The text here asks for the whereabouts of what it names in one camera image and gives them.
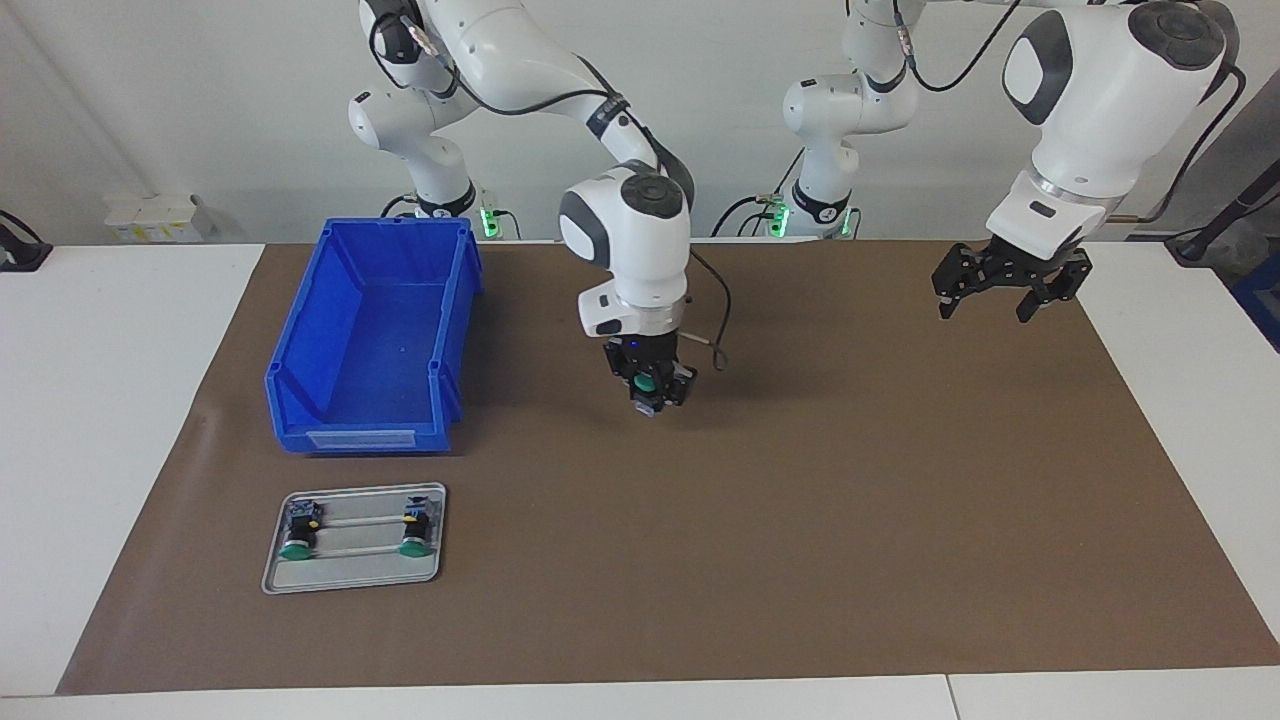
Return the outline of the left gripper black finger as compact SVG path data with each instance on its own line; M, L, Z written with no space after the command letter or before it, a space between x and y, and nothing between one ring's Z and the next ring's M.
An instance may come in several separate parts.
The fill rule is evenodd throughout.
M993 286L989 273L992 260L987 249L974 249L968 243L955 243L943 255L932 273L932 286L943 320L956 313L965 297L986 292Z
M1073 250L1065 263L1051 275L1038 275L1028 281L1028 293L1016 307L1020 323L1028 323L1037 311L1053 302L1073 301L1088 275L1093 263L1085 250Z

